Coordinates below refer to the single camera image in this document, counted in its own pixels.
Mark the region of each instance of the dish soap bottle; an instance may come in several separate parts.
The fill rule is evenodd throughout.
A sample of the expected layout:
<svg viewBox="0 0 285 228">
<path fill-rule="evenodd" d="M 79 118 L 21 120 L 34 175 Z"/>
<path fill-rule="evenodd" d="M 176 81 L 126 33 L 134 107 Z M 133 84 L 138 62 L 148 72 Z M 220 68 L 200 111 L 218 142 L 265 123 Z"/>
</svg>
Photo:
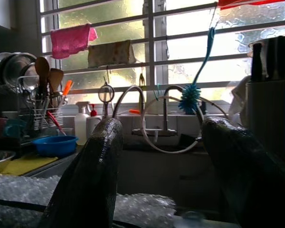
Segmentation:
<svg viewBox="0 0 285 228">
<path fill-rule="evenodd" d="M 75 135 L 78 137 L 77 145 L 84 145 L 86 143 L 86 119 L 89 117 L 86 114 L 86 108 L 89 109 L 88 101 L 77 102 L 79 113 L 75 116 Z"/>
<path fill-rule="evenodd" d="M 92 106 L 92 111 L 90 117 L 86 119 L 86 138 L 88 139 L 92 134 L 96 126 L 102 120 L 101 116 L 97 115 L 97 111 L 94 110 L 95 104 L 90 104 Z"/>
</svg>

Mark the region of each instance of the blue plastic basin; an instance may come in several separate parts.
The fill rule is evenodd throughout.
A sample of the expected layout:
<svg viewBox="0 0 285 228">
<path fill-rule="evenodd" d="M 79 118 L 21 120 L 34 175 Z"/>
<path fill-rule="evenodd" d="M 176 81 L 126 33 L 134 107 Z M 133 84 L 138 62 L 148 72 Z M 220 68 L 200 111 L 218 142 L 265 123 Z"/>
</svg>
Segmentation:
<svg viewBox="0 0 285 228">
<path fill-rule="evenodd" d="M 42 139 L 36 139 L 33 144 L 36 145 L 38 154 L 44 157 L 66 157 L 76 150 L 75 136 L 52 136 Z"/>
</svg>

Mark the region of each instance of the red pump cap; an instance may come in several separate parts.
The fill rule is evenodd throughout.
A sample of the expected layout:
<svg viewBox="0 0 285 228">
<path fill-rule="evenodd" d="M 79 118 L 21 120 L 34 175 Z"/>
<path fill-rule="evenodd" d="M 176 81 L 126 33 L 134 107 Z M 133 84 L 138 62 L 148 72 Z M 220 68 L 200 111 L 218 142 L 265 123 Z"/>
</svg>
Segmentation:
<svg viewBox="0 0 285 228">
<path fill-rule="evenodd" d="M 90 113 L 91 116 L 96 116 L 97 115 L 97 111 L 94 110 L 95 104 L 90 104 L 92 106 L 92 111 Z"/>
</svg>

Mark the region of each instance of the pink towel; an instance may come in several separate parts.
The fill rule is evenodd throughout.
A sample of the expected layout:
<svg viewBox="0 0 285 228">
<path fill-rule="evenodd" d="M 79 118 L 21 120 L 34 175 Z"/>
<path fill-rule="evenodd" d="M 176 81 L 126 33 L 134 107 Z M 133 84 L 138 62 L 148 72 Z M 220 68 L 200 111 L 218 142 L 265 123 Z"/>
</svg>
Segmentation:
<svg viewBox="0 0 285 228">
<path fill-rule="evenodd" d="M 87 48 L 88 42 L 97 39 L 90 24 L 51 31 L 52 57 L 62 59 Z"/>
</svg>

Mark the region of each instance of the window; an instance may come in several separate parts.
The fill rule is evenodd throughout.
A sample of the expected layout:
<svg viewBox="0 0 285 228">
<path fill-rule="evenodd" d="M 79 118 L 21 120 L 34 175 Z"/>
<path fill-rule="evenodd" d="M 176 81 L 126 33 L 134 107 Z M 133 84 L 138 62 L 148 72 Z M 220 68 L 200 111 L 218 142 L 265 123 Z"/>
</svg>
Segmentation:
<svg viewBox="0 0 285 228">
<path fill-rule="evenodd" d="M 97 90 L 104 83 L 106 67 L 87 68 L 87 51 L 52 59 L 49 31 L 90 22 L 99 36 L 91 45 L 131 39 L 137 63 L 109 67 L 115 101 L 126 87 L 138 85 L 141 72 L 147 82 L 147 99 L 153 99 L 157 85 L 164 90 L 168 84 L 184 86 L 193 81 L 206 53 L 215 10 L 214 45 L 198 86 L 203 97 L 223 100 L 233 88 L 227 86 L 230 82 L 250 74 L 248 44 L 285 35 L 285 1 L 224 10 L 215 6 L 214 0 L 40 0 L 43 53 L 52 66 L 65 71 L 65 81 L 75 82 L 71 103 L 100 103 Z M 180 97 L 177 91 L 170 95 Z M 124 101 L 137 103 L 138 93 L 129 93 Z"/>
</svg>

